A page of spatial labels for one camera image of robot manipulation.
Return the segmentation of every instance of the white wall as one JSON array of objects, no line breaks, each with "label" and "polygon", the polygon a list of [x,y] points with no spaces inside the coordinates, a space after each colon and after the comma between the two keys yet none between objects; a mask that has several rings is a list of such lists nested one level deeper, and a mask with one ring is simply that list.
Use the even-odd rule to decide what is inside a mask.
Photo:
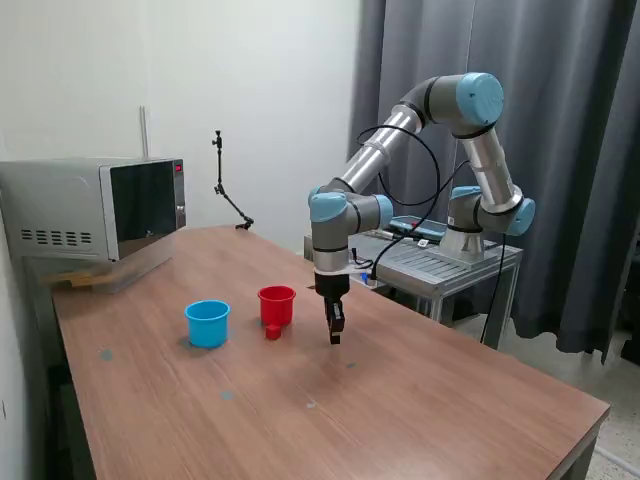
[{"label": "white wall", "polygon": [[0,2],[10,159],[141,155],[146,60],[132,0]]},{"label": "white wall", "polygon": [[20,0],[0,11],[8,156],[185,160],[188,226],[236,223],[294,251],[309,190],[346,160],[360,0]]},{"label": "white wall", "polygon": [[149,0],[150,152],[185,159],[191,226],[237,223],[223,180],[255,231],[302,250],[307,195],[347,152],[356,0]]},{"label": "white wall", "polygon": [[[0,159],[4,157],[0,132]],[[0,215],[0,478],[42,478],[44,370],[9,259]]]}]

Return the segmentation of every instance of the light blue joint cap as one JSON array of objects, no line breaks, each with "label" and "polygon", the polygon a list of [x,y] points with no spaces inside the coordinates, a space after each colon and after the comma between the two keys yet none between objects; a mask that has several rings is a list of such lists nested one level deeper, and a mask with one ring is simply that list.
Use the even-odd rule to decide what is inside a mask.
[{"label": "light blue joint cap", "polygon": [[456,102],[469,123],[489,125],[500,118],[504,91],[498,79],[489,73],[467,73],[456,86]]},{"label": "light blue joint cap", "polygon": [[478,187],[477,185],[455,187],[453,190],[451,190],[451,200],[453,200],[454,198],[466,197],[468,195],[476,195],[481,192],[482,190],[480,190],[480,187]]},{"label": "light blue joint cap", "polygon": [[312,222],[328,222],[347,209],[347,196],[344,193],[316,193],[309,202]]},{"label": "light blue joint cap", "polygon": [[316,193],[318,193],[318,191],[320,191],[320,187],[315,187],[311,189],[311,191],[309,192],[309,196],[307,197],[307,205],[311,206],[311,199]]},{"label": "light blue joint cap", "polygon": [[511,225],[509,225],[509,228],[504,233],[512,236],[522,235],[524,232],[529,230],[535,214],[536,202],[530,198],[525,198],[520,207],[518,207],[518,211],[513,217]]},{"label": "light blue joint cap", "polygon": [[384,195],[374,195],[380,206],[380,225],[378,228],[386,228],[393,220],[393,204]]}]

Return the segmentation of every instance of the black cable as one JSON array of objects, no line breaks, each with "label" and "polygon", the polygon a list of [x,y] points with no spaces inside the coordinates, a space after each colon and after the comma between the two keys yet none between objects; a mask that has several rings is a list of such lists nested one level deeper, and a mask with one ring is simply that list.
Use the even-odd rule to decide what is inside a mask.
[{"label": "black cable", "polygon": [[358,260],[358,252],[355,247],[351,249],[351,255],[353,256],[353,263],[356,264],[357,270],[366,270],[373,265],[373,260]]},{"label": "black cable", "polygon": [[[446,188],[447,185],[449,185],[451,183],[451,181],[453,180],[453,177],[456,176],[456,173],[458,173],[458,171],[467,163],[469,163],[469,160],[465,160],[463,162],[460,163],[460,165],[458,165],[454,170],[453,173],[451,174],[451,176],[447,179],[446,182],[444,182],[444,185],[442,186],[442,188]],[[389,191],[389,189],[387,188],[387,186],[384,184],[384,180],[382,180],[382,175],[378,173],[378,180],[380,180],[380,184],[382,185],[382,189],[384,190],[384,193],[387,194],[387,197],[389,197],[391,200],[393,200],[394,202],[396,202],[398,205],[402,205],[403,207],[417,207],[419,205],[422,205],[424,203],[427,203],[429,200],[433,199],[433,197],[435,196],[435,194],[431,195],[429,198],[423,200],[422,202],[416,202],[416,203],[404,203],[401,202],[400,200],[394,198],[393,195],[391,195],[391,192]]]},{"label": "black cable", "polygon": [[491,309],[493,308],[493,302],[496,299],[498,293],[498,284],[500,283],[500,275],[502,274],[502,266],[504,265],[504,248],[507,243],[507,235],[502,234],[502,253],[500,254],[500,266],[498,267],[498,276],[496,277],[496,284],[493,287],[493,294],[491,295],[491,303],[489,303],[489,311],[487,312],[487,318],[484,320],[484,327],[482,327],[482,335],[480,336],[480,343],[484,343],[484,336],[487,333],[487,323],[489,322],[489,315],[491,315]]},{"label": "black cable", "polygon": [[369,127],[364,129],[362,132],[360,132],[360,134],[358,135],[358,138],[356,139],[356,141],[360,144],[363,145],[362,143],[360,143],[360,138],[362,137],[362,135],[364,135],[367,132],[373,131],[373,130],[378,130],[380,128],[388,128],[391,130],[399,130],[401,132],[406,133],[407,135],[409,135],[411,138],[417,140],[420,145],[422,145],[425,150],[427,150],[427,152],[429,152],[429,155],[431,156],[431,160],[433,161],[433,167],[436,171],[436,193],[434,195],[432,195],[433,198],[433,202],[431,203],[431,206],[429,207],[429,210],[427,210],[427,213],[424,214],[424,216],[411,228],[411,230],[408,230],[406,232],[403,232],[398,238],[396,238],[394,241],[392,241],[391,243],[389,243],[386,247],[384,247],[382,249],[382,251],[378,254],[378,256],[376,257],[376,259],[373,261],[373,266],[371,268],[371,275],[370,278],[372,280],[375,280],[376,277],[376,270],[378,269],[378,262],[380,261],[380,258],[382,258],[382,255],[384,255],[387,251],[389,251],[389,249],[391,247],[393,247],[394,245],[397,245],[400,241],[402,241],[403,239],[407,238],[409,235],[411,235],[413,232],[416,231],[416,229],[422,224],[422,222],[424,222],[427,217],[429,215],[431,215],[431,212],[433,212],[433,209],[436,206],[436,203],[438,203],[438,198],[440,197],[440,193],[442,193],[442,190],[445,187],[442,187],[440,185],[441,183],[441,178],[440,178],[440,166],[438,165],[438,161],[436,160],[436,156],[434,155],[433,151],[429,148],[429,146],[424,143],[424,141],[418,137],[415,133],[410,132],[409,130],[406,130],[402,127],[397,127],[395,125],[376,125],[375,127]]}]

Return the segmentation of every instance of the microwave window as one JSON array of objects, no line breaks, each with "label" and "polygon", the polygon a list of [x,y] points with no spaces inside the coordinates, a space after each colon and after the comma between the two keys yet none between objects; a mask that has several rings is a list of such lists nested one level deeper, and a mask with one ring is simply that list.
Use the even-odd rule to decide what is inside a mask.
[{"label": "microwave window", "polygon": [[111,169],[120,258],[176,231],[173,162]]}]

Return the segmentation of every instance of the wooden table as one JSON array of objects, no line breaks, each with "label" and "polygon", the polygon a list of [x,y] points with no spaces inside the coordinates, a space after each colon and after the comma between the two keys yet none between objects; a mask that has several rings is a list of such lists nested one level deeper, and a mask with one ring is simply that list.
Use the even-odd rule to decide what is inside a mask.
[{"label": "wooden table", "polygon": [[[227,227],[175,242],[118,294],[54,293],[99,480],[584,478],[603,402],[358,285],[331,346],[310,262]],[[272,284],[298,293],[275,342]],[[186,340],[206,298],[232,307],[217,350]]]}]

